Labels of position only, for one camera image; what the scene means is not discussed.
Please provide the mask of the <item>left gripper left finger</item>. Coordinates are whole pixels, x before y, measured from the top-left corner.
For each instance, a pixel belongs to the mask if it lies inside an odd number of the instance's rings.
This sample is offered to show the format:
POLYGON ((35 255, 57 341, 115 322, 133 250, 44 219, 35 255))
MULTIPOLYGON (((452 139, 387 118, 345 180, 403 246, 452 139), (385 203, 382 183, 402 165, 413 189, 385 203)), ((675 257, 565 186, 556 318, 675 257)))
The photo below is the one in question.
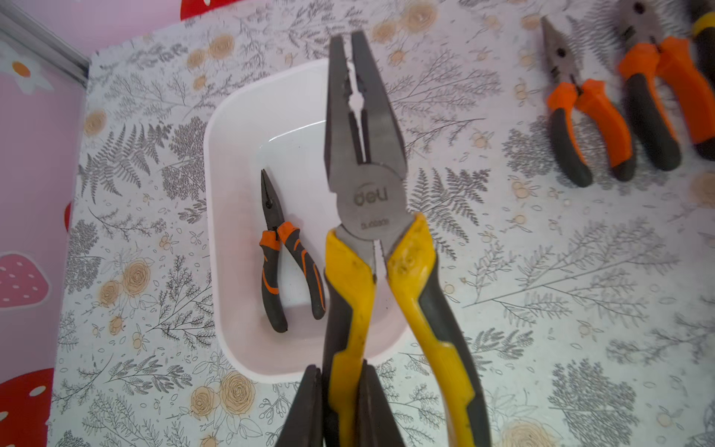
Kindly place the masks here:
POLYGON ((276 447, 323 446, 322 373, 309 365, 297 390, 276 447))

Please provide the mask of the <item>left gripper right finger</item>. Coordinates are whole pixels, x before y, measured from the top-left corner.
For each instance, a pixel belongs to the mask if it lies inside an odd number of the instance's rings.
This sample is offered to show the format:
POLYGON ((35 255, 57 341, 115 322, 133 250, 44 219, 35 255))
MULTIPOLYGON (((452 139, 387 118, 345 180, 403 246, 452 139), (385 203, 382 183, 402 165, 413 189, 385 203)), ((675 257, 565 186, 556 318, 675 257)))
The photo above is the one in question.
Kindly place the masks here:
POLYGON ((363 362, 357 393, 357 445, 404 447, 375 368, 363 362))

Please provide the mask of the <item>orange handled pliers small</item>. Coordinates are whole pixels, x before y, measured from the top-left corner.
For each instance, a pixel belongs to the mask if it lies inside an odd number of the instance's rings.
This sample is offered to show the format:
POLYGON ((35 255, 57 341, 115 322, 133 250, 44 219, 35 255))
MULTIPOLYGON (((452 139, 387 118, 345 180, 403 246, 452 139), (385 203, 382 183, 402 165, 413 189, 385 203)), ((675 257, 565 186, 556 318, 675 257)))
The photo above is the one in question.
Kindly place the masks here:
POLYGON ((555 89, 547 97, 547 135, 560 170, 579 187, 593 183, 593 176, 573 130, 572 112, 577 110, 595 122, 603 138, 609 167, 620 182, 630 181, 636 168, 629 125, 606 94, 601 80, 580 77, 575 56, 566 37, 548 18, 540 19, 547 70, 555 89))

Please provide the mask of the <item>orange black pliers large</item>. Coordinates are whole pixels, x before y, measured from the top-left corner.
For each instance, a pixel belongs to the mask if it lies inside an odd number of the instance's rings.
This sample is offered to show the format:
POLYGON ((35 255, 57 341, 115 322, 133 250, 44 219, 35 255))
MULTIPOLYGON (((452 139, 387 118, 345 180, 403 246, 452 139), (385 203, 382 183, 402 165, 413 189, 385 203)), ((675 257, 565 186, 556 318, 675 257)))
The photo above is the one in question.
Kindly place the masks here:
POLYGON ((617 21, 625 50, 617 70, 624 81, 627 119, 650 161, 661 171, 681 164, 677 132, 660 85, 674 94, 696 152, 714 160, 714 92, 696 68, 688 40, 665 35, 647 1, 619 1, 617 21))

